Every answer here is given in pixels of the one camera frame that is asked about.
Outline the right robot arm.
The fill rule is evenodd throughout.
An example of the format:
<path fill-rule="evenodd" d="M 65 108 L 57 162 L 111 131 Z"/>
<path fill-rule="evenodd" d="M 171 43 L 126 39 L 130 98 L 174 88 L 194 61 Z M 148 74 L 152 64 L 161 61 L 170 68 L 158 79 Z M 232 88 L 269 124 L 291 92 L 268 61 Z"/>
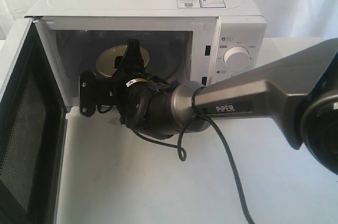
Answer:
<path fill-rule="evenodd" d="M 271 118 L 293 149 L 305 145 L 337 173 L 337 39 L 330 39 L 246 73 L 204 86 L 146 74 L 139 42 L 129 41 L 105 81 L 105 106 L 120 121 L 156 139 L 214 126 L 214 118 Z"/>

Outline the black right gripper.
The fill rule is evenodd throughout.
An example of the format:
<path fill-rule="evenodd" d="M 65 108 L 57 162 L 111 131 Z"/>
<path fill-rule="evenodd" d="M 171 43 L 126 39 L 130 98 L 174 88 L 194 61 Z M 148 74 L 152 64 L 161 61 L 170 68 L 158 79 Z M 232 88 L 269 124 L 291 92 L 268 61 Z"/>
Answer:
<path fill-rule="evenodd" d="M 156 129 L 167 108 L 169 82 L 147 73 L 137 39 L 127 42 L 126 58 L 115 58 L 116 72 L 106 79 L 95 78 L 95 110 L 100 114 L 116 108 L 129 129 Z"/>

